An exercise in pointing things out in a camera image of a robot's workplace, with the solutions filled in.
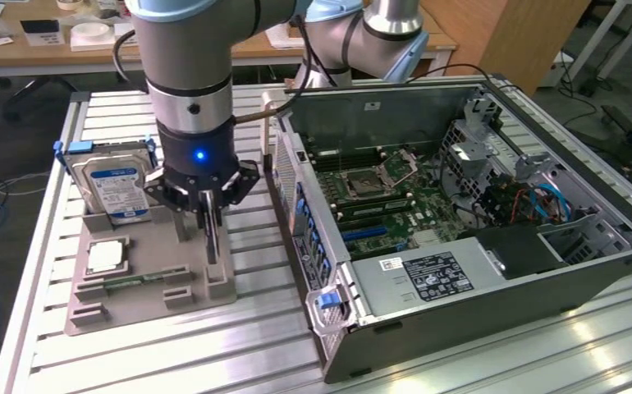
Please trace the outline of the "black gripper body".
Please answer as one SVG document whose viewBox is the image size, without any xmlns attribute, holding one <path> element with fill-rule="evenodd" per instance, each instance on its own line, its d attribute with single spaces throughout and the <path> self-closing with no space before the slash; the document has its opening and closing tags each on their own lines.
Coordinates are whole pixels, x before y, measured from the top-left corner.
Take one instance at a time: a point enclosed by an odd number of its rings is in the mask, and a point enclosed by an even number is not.
<svg viewBox="0 0 632 394">
<path fill-rule="evenodd" d="M 235 119 L 198 134 L 179 132 L 161 122 L 157 130 L 165 176 L 179 187 L 219 190 L 238 169 L 234 149 Z"/>
</svg>

